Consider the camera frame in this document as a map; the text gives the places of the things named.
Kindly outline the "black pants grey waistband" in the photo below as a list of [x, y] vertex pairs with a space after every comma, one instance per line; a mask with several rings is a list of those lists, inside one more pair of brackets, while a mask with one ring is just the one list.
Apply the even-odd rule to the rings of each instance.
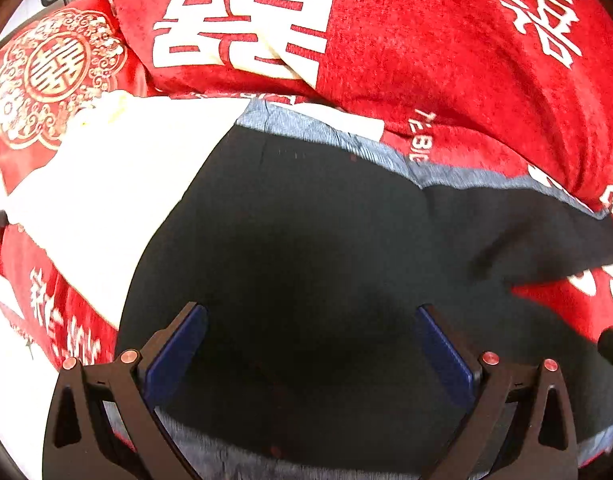
[[476, 351], [560, 362], [587, 440], [613, 426], [613, 368], [513, 288], [609, 264], [613, 220], [557, 188], [407, 162], [256, 101], [151, 237], [118, 346], [188, 302], [208, 310], [161, 409], [203, 478], [418, 478], [464, 410], [421, 351], [417, 307]]

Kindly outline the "red gold embroidered pillow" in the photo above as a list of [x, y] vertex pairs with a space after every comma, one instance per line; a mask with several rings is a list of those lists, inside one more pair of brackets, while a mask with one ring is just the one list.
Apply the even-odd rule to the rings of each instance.
[[68, 120], [106, 92], [154, 96], [111, 0], [76, 0], [0, 50], [0, 175], [11, 193], [57, 153]]

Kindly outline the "red blanket white characters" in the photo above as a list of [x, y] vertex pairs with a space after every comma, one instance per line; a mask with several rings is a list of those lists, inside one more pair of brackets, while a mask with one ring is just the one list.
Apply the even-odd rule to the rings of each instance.
[[[407, 162], [529, 176], [613, 220], [613, 21], [599, 0], [111, 0], [157, 93], [243, 98]], [[613, 264], [519, 285], [593, 344]], [[112, 326], [20, 224], [0, 228], [0, 310], [60, 364]]]

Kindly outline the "white cloth sheet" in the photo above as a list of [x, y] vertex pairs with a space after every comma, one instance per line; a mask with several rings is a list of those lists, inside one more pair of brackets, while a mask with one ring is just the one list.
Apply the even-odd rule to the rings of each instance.
[[0, 210], [112, 326], [159, 226], [249, 100], [136, 98], [113, 91], [73, 116], [56, 155]]

